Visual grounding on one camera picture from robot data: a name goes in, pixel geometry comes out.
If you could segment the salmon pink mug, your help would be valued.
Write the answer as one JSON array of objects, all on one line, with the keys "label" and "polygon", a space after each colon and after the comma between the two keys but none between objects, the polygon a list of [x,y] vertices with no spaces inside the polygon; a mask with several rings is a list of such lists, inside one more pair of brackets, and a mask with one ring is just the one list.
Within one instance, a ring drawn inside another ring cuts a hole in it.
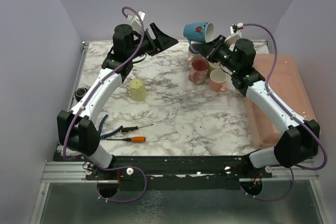
[{"label": "salmon pink mug", "polygon": [[209,75],[209,88],[215,92],[226,92],[226,73],[220,69],[213,70]]}]

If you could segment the yellow-green faceted mug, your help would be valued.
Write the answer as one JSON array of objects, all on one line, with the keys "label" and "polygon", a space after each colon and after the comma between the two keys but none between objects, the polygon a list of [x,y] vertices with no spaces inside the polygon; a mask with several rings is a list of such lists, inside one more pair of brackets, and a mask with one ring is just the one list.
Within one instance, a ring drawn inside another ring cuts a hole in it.
[{"label": "yellow-green faceted mug", "polygon": [[146,98],[146,87],[139,78],[130,81],[130,96],[133,101],[141,102]]}]

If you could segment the pink spectrum mug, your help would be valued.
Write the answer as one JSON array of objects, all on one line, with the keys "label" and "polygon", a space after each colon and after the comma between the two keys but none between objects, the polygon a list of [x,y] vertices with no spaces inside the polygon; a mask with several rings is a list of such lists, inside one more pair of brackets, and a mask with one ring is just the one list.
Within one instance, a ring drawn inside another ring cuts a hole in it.
[{"label": "pink spectrum mug", "polygon": [[194,59],[192,61],[191,71],[188,79],[194,84],[203,84],[206,80],[209,69],[209,63],[206,59]]}]

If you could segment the light green mug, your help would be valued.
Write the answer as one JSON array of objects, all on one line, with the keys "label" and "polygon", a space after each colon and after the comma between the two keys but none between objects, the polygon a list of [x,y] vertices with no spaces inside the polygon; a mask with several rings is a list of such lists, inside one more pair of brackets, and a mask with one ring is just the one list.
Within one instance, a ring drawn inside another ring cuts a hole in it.
[{"label": "light green mug", "polygon": [[207,73],[208,77],[210,76],[210,74],[213,70],[221,69],[220,68],[220,63],[218,63],[218,62],[217,63],[208,62],[208,64],[209,64],[208,73]]}]

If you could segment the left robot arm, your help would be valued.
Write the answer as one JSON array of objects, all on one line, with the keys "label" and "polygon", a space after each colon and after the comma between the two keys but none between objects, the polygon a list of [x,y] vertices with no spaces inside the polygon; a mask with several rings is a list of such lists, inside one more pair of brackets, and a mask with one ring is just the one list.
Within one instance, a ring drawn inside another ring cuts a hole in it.
[{"label": "left robot arm", "polygon": [[59,143],[63,150],[77,151],[98,166],[104,179],[115,175],[113,155],[100,144],[100,134],[95,122],[113,92],[124,82],[133,68],[133,58],[145,54],[154,56],[178,43],[177,39],[162,32],[155,23],[147,30],[137,32],[131,25],[121,24],[114,29],[113,45],[102,69],[91,88],[70,111],[60,111],[57,116]]}]

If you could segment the black mug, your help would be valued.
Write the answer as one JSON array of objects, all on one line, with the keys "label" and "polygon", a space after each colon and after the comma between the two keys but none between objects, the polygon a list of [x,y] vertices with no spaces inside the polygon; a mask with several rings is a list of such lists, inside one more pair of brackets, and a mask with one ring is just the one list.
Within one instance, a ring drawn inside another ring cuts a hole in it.
[{"label": "black mug", "polygon": [[78,88],[74,93],[75,100],[79,102],[86,95],[87,91],[87,88]]}]

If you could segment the blue mug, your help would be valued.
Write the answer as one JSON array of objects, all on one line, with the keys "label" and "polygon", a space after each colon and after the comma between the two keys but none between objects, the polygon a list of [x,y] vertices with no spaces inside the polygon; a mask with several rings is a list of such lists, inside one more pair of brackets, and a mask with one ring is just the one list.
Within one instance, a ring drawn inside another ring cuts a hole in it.
[{"label": "blue mug", "polygon": [[214,24],[212,22],[198,22],[185,25],[183,36],[187,39],[190,48],[196,51],[194,44],[204,44],[214,39]]}]

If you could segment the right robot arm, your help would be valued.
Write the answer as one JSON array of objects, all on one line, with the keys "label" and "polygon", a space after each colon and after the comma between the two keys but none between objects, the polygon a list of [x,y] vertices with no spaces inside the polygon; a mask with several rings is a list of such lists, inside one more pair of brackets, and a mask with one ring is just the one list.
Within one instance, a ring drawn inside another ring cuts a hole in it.
[{"label": "right robot arm", "polygon": [[208,61],[219,62],[227,68],[232,73],[234,87],[271,119],[281,135],[274,147],[249,154],[249,160],[241,164],[246,177],[254,177],[265,166],[291,168],[317,155],[319,124],[298,115],[269,87],[253,66],[256,51],[252,41],[241,38],[230,50],[224,37],[219,36],[211,42],[196,44],[194,48]]}]

